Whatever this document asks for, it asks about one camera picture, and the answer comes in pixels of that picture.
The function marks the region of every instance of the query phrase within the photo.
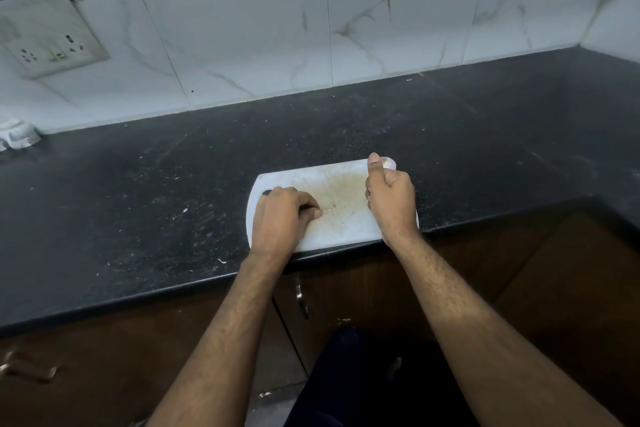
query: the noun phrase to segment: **cutting board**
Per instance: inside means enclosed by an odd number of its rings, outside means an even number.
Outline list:
[[[396,168],[392,159],[382,159],[386,168]],[[321,218],[309,223],[296,252],[382,239],[364,196],[368,175],[367,159],[260,174],[253,184],[246,205],[246,235],[249,245],[258,199],[265,190],[276,186],[293,186],[300,191],[307,191],[316,198],[323,212]]]

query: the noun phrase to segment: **cabinet handle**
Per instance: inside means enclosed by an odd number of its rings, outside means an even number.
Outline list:
[[[58,367],[46,368],[24,359],[16,358],[15,351],[4,356],[0,364],[0,377],[15,375],[38,383],[49,383],[58,372]]]
[[[300,286],[300,274],[296,274],[296,300],[298,301],[298,306],[300,307],[300,312],[302,313],[302,319],[307,321],[309,319],[309,309],[305,302],[305,298],[302,295],[302,287]]]

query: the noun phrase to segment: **person's left arm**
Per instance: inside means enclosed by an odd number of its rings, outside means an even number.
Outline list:
[[[320,216],[316,200],[293,187],[260,197],[251,252],[148,427],[244,425],[271,294],[307,223]]]

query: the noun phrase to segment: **person's left hand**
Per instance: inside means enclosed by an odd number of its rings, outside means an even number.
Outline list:
[[[302,239],[307,223],[322,216],[317,201],[295,187],[274,187],[258,199],[250,255],[281,268]]]

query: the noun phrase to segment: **hand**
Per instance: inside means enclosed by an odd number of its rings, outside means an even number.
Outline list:
[[[365,196],[382,239],[395,249],[404,241],[420,237],[415,223],[415,189],[409,174],[385,169],[382,164],[375,152],[369,156]]]
[[[251,255],[282,268],[305,234],[307,223],[322,216],[317,201],[295,187],[274,187],[260,196],[253,216]]]

